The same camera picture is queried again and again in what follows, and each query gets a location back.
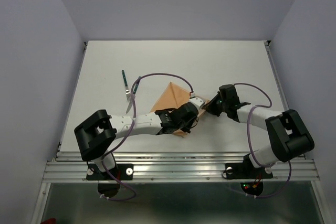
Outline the beige cloth napkin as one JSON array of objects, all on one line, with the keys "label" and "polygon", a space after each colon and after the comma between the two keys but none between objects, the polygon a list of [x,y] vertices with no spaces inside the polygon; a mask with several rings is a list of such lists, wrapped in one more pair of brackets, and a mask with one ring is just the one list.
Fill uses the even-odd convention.
[{"label": "beige cloth napkin", "polygon": [[[187,90],[183,89],[182,87],[178,86],[177,84],[174,84],[170,82],[164,92],[161,94],[159,99],[154,104],[151,112],[155,112],[156,110],[172,110],[177,109],[181,107],[182,105],[189,102],[190,98],[198,97],[194,93],[190,93]],[[196,122],[194,122],[193,127],[197,126],[199,117],[204,114],[205,110],[202,109],[198,111],[198,118],[196,119]],[[173,135],[178,136],[185,136],[189,133],[184,133],[181,130],[177,130],[173,133]]]}]

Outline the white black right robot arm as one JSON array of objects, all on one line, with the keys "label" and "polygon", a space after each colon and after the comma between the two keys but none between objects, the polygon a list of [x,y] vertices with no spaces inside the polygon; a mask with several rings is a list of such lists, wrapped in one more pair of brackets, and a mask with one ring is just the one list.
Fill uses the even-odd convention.
[{"label": "white black right robot arm", "polygon": [[[228,118],[245,123],[250,153],[244,158],[241,170],[253,177],[261,167],[271,167],[277,162],[288,162],[314,149],[314,140],[296,110],[273,111],[269,95],[269,105],[253,105],[241,102],[236,86],[227,84],[219,87],[217,95],[204,105],[203,109],[215,116],[225,113]],[[267,131],[269,144],[253,150],[250,127],[256,126]]]}]

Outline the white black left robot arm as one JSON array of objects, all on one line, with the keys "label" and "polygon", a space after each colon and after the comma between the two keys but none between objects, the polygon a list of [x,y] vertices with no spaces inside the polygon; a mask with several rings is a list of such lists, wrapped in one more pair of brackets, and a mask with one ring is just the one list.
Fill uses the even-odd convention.
[{"label": "white black left robot arm", "polygon": [[117,166],[112,157],[103,156],[114,140],[133,135],[173,134],[177,130],[189,133],[200,107],[190,99],[172,111],[156,110],[136,118],[111,116],[106,110],[98,110],[74,129],[81,158],[93,161],[104,178],[113,178]]}]

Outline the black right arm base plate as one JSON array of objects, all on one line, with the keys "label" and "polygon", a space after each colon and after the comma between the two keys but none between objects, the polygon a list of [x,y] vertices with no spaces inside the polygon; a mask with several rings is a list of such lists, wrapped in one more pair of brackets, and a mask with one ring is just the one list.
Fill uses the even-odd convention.
[{"label": "black right arm base plate", "polygon": [[252,164],[226,163],[222,177],[228,180],[271,179],[273,178],[273,174],[272,172],[265,171],[265,168],[255,168]]}]

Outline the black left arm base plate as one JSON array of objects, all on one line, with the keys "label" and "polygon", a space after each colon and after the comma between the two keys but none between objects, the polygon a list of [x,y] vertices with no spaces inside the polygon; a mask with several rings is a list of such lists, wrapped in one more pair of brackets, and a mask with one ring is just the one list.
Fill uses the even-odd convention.
[{"label": "black left arm base plate", "polygon": [[[133,164],[116,164],[116,167],[109,170],[109,173],[112,174],[116,179],[132,180],[134,172]],[[103,181],[103,180],[112,180],[112,177],[105,171],[101,171],[98,166],[94,163],[88,164],[86,180],[88,181]]]}]

